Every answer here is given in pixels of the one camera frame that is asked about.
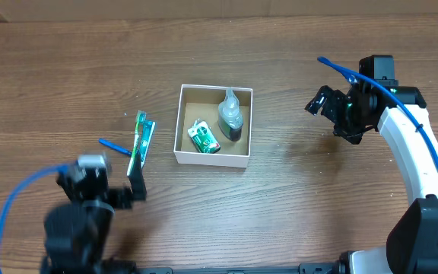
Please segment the Colgate toothpaste tube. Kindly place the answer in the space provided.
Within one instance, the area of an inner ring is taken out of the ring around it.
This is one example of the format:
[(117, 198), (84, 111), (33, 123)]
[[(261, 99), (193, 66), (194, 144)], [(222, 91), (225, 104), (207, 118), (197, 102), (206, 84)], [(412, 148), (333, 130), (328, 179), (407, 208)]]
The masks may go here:
[(146, 157), (148, 155), (148, 150), (150, 148), (151, 140), (154, 134), (156, 123), (151, 120), (145, 120), (142, 126), (142, 134), (139, 141), (138, 152), (140, 155), (141, 167), (144, 166), (146, 162)]

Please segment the green white toothbrush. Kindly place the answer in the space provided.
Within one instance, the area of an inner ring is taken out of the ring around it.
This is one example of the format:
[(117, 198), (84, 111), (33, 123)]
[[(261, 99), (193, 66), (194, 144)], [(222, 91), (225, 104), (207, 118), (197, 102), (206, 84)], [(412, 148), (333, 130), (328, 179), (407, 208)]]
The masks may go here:
[(146, 122), (146, 116), (147, 113), (142, 110), (139, 110), (136, 115), (132, 156), (130, 157), (126, 174), (128, 177), (132, 174), (133, 170), (143, 166), (141, 156), (141, 144), (144, 137), (144, 125)]

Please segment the green Dettol soap bar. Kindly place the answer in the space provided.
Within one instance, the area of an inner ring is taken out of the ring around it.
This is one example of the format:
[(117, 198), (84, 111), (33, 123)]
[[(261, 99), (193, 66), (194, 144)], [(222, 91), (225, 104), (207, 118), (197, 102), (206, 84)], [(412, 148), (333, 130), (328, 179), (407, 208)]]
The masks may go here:
[(192, 127), (187, 130), (187, 133), (198, 152), (214, 154), (220, 151), (221, 146), (218, 140), (204, 120), (197, 119)]

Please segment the foam soap pump bottle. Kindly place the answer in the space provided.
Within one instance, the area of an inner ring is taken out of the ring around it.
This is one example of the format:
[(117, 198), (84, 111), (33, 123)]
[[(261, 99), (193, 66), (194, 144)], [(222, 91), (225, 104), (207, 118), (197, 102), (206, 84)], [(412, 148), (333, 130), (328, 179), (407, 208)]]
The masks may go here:
[(232, 142), (240, 140), (243, 127), (243, 115), (240, 102), (232, 88), (227, 88), (224, 100), (218, 105), (218, 125), (222, 133)]

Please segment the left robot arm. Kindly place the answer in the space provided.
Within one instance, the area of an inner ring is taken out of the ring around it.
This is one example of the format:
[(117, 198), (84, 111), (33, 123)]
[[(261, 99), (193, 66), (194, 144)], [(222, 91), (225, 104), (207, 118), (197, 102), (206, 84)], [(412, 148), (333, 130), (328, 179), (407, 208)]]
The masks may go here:
[(106, 155), (82, 155), (59, 172), (56, 182), (70, 203), (54, 208), (45, 218), (46, 257), (41, 273), (138, 272), (132, 261), (104, 260), (102, 256), (116, 211), (146, 200), (141, 155), (132, 153), (127, 170), (129, 186), (109, 187), (110, 173)]

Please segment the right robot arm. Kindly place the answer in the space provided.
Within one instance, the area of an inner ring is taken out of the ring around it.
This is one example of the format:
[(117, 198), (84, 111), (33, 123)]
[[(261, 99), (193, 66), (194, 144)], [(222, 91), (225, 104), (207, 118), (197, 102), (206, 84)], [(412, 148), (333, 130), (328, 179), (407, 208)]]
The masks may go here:
[(338, 273), (438, 273), (438, 142), (415, 87), (354, 84), (347, 94), (322, 86), (306, 105), (353, 145), (374, 129), (387, 142), (405, 182), (409, 207), (386, 244), (349, 252)]

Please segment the white cardboard box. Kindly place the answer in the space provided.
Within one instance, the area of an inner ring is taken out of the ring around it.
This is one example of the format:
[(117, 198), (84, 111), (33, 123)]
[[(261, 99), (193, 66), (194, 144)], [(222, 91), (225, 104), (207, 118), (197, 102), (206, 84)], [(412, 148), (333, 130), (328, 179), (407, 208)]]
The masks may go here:
[[(232, 88), (239, 99), (239, 107), (244, 118), (241, 139), (232, 142), (222, 133), (218, 125), (218, 106), (225, 99), (226, 90), (224, 86), (213, 85), (183, 84), (181, 86), (173, 146), (178, 163), (247, 167), (251, 154), (253, 91), (251, 88)], [(198, 119), (208, 124), (211, 133), (220, 144), (220, 151), (205, 154), (194, 146), (187, 130)]]

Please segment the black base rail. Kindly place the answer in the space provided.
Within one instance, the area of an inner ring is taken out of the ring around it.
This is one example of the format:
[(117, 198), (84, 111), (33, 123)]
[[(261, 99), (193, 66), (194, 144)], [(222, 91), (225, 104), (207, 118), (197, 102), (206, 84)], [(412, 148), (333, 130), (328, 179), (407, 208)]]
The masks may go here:
[(346, 274), (344, 263), (301, 263), (299, 266), (260, 266), (230, 268), (172, 269), (170, 267), (138, 268), (138, 274)]

